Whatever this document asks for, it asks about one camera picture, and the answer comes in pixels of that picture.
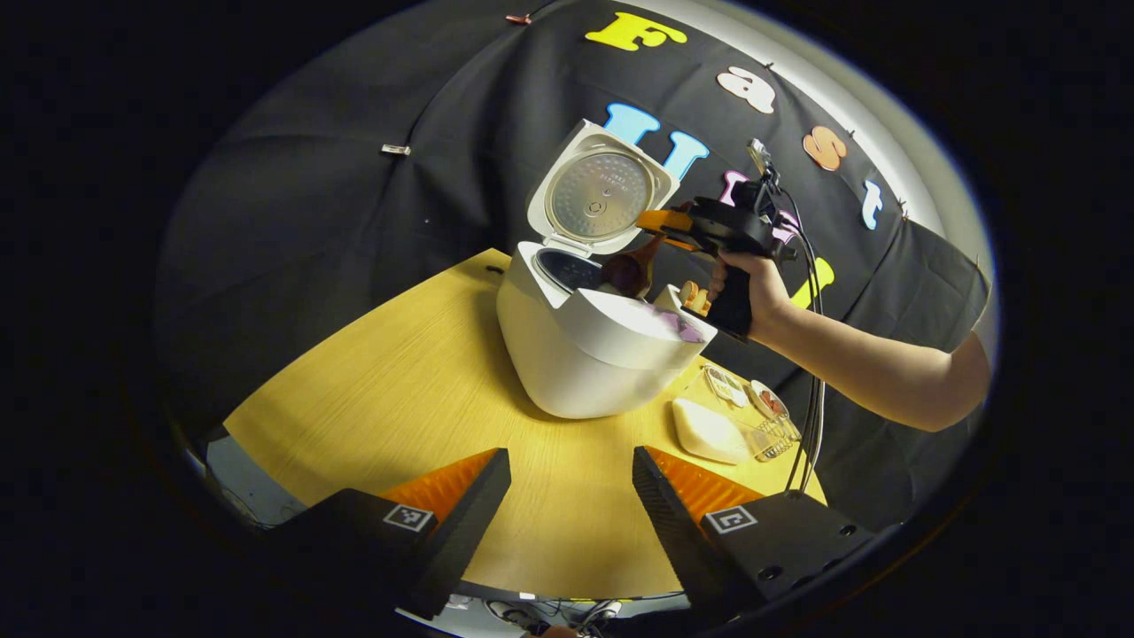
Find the person's hand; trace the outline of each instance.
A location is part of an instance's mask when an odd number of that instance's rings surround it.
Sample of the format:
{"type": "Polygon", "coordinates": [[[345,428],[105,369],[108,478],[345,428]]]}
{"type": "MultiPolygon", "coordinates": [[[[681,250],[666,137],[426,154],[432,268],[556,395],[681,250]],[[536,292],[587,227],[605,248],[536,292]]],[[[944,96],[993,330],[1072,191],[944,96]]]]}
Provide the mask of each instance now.
{"type": "Polygon", "coordinates": [[[748,338],[762,342],[768,330],[773,327],[792,307],[792,297],[787,294],[779,269],[775,261],[763,256],[718,250],[717,265],[712,269],[712,282],[709,283],[709,300],[717,298],[717,295],[725,289],[726,265],[739,267],[748,273],[748,303],[752,304],[752,326],[748,329],[748,338]]]}

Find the white rice cooker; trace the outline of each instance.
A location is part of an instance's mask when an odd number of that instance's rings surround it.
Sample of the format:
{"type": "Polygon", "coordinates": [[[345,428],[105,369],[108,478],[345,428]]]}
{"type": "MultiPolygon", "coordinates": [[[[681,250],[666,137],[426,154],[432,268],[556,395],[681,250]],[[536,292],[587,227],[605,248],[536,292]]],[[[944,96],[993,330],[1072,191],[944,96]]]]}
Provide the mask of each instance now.
{"type": "Polygon", "coordinates": [[[668,284],[648,303],[600,291],[600,264],[641,231],[679,181],[634,144],[583,120],[527,201],[544,238],[521,241],[497,315],[524,390],[545,412],[589,419],[637,409],[717,335],[668,284]]]}

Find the white wall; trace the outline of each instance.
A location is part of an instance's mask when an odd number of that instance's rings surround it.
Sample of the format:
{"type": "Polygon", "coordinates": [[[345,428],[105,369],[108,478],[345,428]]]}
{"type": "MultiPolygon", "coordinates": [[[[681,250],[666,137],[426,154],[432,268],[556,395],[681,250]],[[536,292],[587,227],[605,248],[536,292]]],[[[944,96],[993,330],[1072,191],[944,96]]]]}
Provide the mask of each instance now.
{"type": "Polygon", "coordinates": [[[992,250],[975,201],[932,136],[886,90],[801,33],[746,7],[721,0],[621,1],[775,62],[773,71],[855,131],[855,142],[906,202],[911,219],[948,238],[992,275],[992,250]]]}

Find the black cable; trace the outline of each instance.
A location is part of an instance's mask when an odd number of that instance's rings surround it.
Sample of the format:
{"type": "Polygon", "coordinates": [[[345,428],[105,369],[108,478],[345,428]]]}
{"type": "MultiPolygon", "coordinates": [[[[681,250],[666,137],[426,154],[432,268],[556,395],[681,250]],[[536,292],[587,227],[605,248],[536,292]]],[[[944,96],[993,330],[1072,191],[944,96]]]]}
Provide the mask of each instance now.
{"type": "MultiPolygon", "coordinates": [[[[799,237],[804,241],[804,246],[806,248],[806,252],[809,253],[809,260],[812,263],[812,269],[815,271],[815,279],[816,279],[816,283],[818,283],[818,269],[815,269],[815,266],[814,266],[814,263],[815,263],[815,249],[814,249],[814,246],[811,245],[811,240],[803,232],[803,229],[798,228],[798,227],[796,227],[796,228],[798,229],[799,237]]],[[[816,292],[816,295],[815,295],[815,301],[814,303],[815,303],[815,311],[819,312],[820,314],[823,314],[823,300],[822,300],[822,294],[821,292],[816,292]]],[[[809,463],[806,463],[804,466],[804,473],[803,473],[803,477],[801,479],[801,487],[799,487],[801,491],[806,490],[807,483],[809,483],[811,476],[814,475],[815,463],[819,461],[819,452],[820,452],[820,450],[822,448],[822,442],[823,442],[823,420],[824,420],[824,414],[826,414],[826,406],[824,406],[826,399],[827,399],[827,384],[823,383],[823,382],[820,382],[819,383],[819,397],[818,397],[818,401],[816,401],[816,405],[815,405],[816,410],[814,412],[814,415],[815,415],[814,416],[814,420],[811,424],[809,424],[810,429],[811,429],[811,433],[810,433],[810,436],[809,436],[809,440],[807,440],[807,446],[806,446],[806,449],[807,449],[807,456],[809,456],[809,463]]]]}
{"type": "Polygon", "coordinates": [[[553,619],[557,615],[560,615],[562,613],[562,609],[564,609],[564,599],[562,598],[551,598],[550,601],[536,601],[535,602],[536,605],[547,605],[549,607],[551,606],[551,603],[556,603],[555,611],[548,611],[548,610],[544,610],[542,607],[540,607],[540,609],[541,609],[541,611],[543,611],[543,613],[548,614],[548,618],[553,619]]]}
{"type": "Polygon", "coordinates": [[[768,181],[761,181],[760,192],[756,193],[756,202],[752,205],[753,212],[760,212],[760,202],[762,202],[765,196],[768,196],[768,181]]]}
{"type": "Polygon", "coordinates": [[[599,631],[599,628],[598,628],[596,623],[599,623],[600,621],[604,621],[604,619],[596,618],[594,620],[591,620],[591,615],[594,614],[594,610],[599,609],[600,606],[602,606],[606,603],[607,603],[607,601],[595,601],[595,603],[593,605],[591,605],[591,609],[587,610],[586,614],[583,616],[583,622],[579,623],[578,627],[575,628],[576,633],[583,635],[584,630],[593,630],[594,635],[600,636],[600,637],[602,636],[602,632],[599,631]]]}
{"type": "MultiPolygon", "coordinates": [[[[790,194],[787,193],[787,190],[782,190],[782,192],[788,195],[788,198],[790,198],[790,194]]],[[[785,226],[787,226],[789,229],[795,230],[795,232],[799,236],[799,240],[802,243],[804,243],[804,250],[803,252],[804,252],[804,257],[807,261],[807,291],[810,292],[811,298],[815,299],[815,301],[816,301],[815,303],[815,309],[818,311],[819,309],[819,304],[818,304],[818,299],[819,299],[819,296],[818,296],[818,292],[819,292],[819,275],[818,275],[818,272],[815,270],[814,254],[813,254],[812,250],[809,249],[810,246],[807,245],[807,241],[805,240],[805,238],[803,236],[803,229],[802,228],[799,228],[797,224],[794,224],[794,223],[792,223],[790,221],[788,221],[786,219],[782,221],[782,223],[785,226]]],[[[803,420],[803,432],[801,433],[801,436],[799,436],[799,448],[795,451],[795,461],[792,463],[792,473],[788,475],[787,486],[784,488],[785,491],[792,490],[792,483],[795,480],[795,473],[798,470],[799,460],[803,458],[803,451],[805,449],[807,449],[809,442],[812,439],[811,433],[814,429],[815,402],[819,400],[819,385],[818,385],[816,381],[818,380],[815,378],[815,376],[812,375],[811,376],[811,392],[810,392],[810,395],[807,398],[807,414],[806,414],[806,416],[804,417],[804,420],[803,420]]]]}
{"type": "Polygon", "coordinates": [[[532,606],[548,614],[551,618],[556,616],[556,610],[553,607],[550,611],[548,611],[545,607],[541,607],[540,605],[547,605],[548,607],[551,607],[551,603],[549,601],[536,601],[535,603],[532,604],[532,606]]]}
{"type": "MultiPolygon", "coordinates": [[[[790,193],[787,193],[787,196],[790,199],[790,197],[792,197],[790,193]]],[[[796,215],[798,215],[799,211],[798,211],[798,207],[795,205],[795,199],[792,199],[792,206],[795,209],[796,215]]],[[[806,246],[806,250],[810,253],[812,270],[814,271],[815,283],[818,286],[818,283],[819,283],[819,270],[818,270],[818,267],[815,265],[815,263],[816,263],[815,248],[814,248],[814,246],[811,245],[811,239],[809,239],[807,235],[804,233],[803,228],[796,226],[796,229],[799,231],[799,237],[803,239],[804,246],[806,246]]],[[[823,296],[822,296],[822,292],[820,290],[816,290],[816,292],[815,292],[815,301],[814,303],[815,303],[815,311],[819,314],[823,315],[823,296]]],[[[807,488],[807,482],[811,479],[812,475],[815,474],[815,463],[819,462],[819,452],[821,451],[822,445],[823,445],[823,425],[824,425],[824,417],[826,417],[826,411],[827,411],[826,410],[826,403],[827,403],[827,383],[820,381],[819,382],[819,399],[818,399],[816,418],[815,418],[815,423],[813,424],[814,432],[812,434],[812,440],[809,442],[809,449],[807,449],[807,456],[809,456],[809,461],[810,462],[804,467],[804,474],[803,474],[803,478],[801,479],[801,486],[799,486],[799,491],[801,492],[803,492],[803,491],[805,491],[807,488]]]]}
{"type": "Polygon", "coordinates": [[[663,598],[676,598],[684,595],[685,592],[674,592],[672,594],[662,594],[660,596],[641,596],[638,598],[631,598],[631,601],[661,601],[663,598]]]}
{"type": "MultiPolygon", "coordinates": [[[[803,231],[802,222],[799,221],[799,207],[795,203],[795,198],[792,193],[786,189],[780,188],[779,192],[784,193],[792,202],[792,209],[796,216],[796,222],[784,219],[781,223],[788,229],[795,230],[799,236],[799,240],[804,245],[804,254],[807,260],[807,288],[811,292],[813,305],[815,312],[823,314],[823,301],[822,294],[819,287],[819,270],[816,266],[816,257],[814,246],[811,245],[811,240],[803,231]]],[[[819,458],[819,451],[822,445],[822,431],[823,431],[823,403],[826,402],[826,390],[827,384],[819,381],[818,377],[812,375],[812,388],[807,402],[807,415],[804,419],[803,433],[801,435],[799,449],[796,450],[795,461],[792,465],[792,473],[788,476],[788,483],[785,491],[792,488],[792,483],[795,480],[795,473],[798,469],[799,460],[803,456],[803,451],[807,451],[807,462],[804,463],[803,473],[799,479],[799,491],[803,492],[807,487],[807,483],[811,476],[814,474],[815,461],[819,458]]]]}

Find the inner lid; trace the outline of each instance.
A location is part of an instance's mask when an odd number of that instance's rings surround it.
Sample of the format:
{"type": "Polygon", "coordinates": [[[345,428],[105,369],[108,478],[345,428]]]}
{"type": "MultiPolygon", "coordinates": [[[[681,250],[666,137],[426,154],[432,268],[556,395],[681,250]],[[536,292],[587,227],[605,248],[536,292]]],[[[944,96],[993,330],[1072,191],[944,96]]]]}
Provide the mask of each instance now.
{"type": "Polygon", "coordinates": [[[602,266],[559,248],[540,248],[535,263],[552,281],[568,292],[578,288],[595,289],[602,284],[602,266]]]}
{"type": "Polygon", "coordinates": [[[548,216],[570,237],[603,239],[633,227],[652,195],[653,181],[642,162],[619,152],[594,152],[559,171],[548,216]]]}

